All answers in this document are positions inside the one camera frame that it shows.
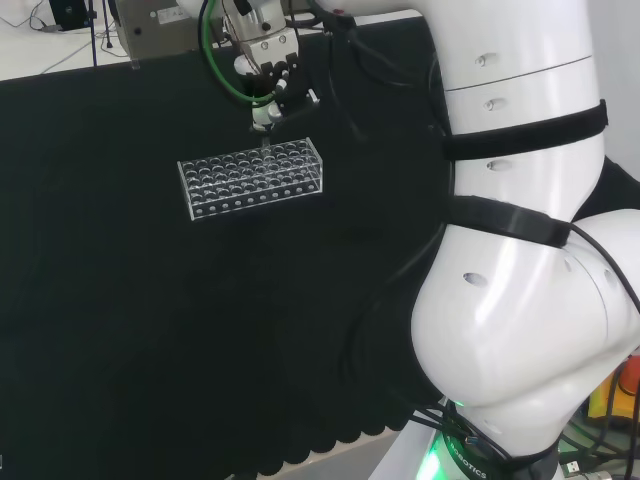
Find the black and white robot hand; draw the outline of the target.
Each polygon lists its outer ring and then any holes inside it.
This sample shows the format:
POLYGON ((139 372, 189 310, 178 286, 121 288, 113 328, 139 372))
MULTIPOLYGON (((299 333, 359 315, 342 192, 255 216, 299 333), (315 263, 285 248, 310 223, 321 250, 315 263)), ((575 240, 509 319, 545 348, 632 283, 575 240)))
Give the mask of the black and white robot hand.
POLYGON ((251 97, 253 132, 266 138, 285 121, 312 111, 320 95, 301 57, 295 30, 278 1, 224 2, 223 26, 238 50, 240 93, 251 97))

